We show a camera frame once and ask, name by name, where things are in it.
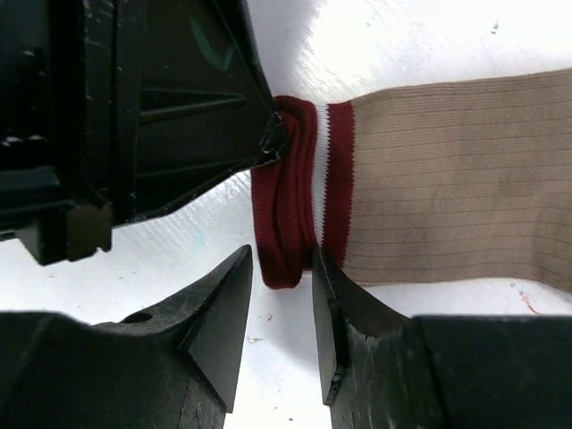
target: ribbed sock cuff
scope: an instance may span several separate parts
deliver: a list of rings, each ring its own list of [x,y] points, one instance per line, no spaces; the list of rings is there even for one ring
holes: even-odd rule
[[[289,150],[278,163],[252,172],[252,201],[263,279],[281,289],[299,283],[316,243],[343,265],[355,124],[351,103],[315,106],[277,97],[276,104]]]

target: sock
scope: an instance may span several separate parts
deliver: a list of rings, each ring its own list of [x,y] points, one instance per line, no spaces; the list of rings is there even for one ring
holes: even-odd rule
[[[572,69],[277,105],[290,149],[252,172],[268,286],[295,286],[319,243],[361,285],[572,291]]]

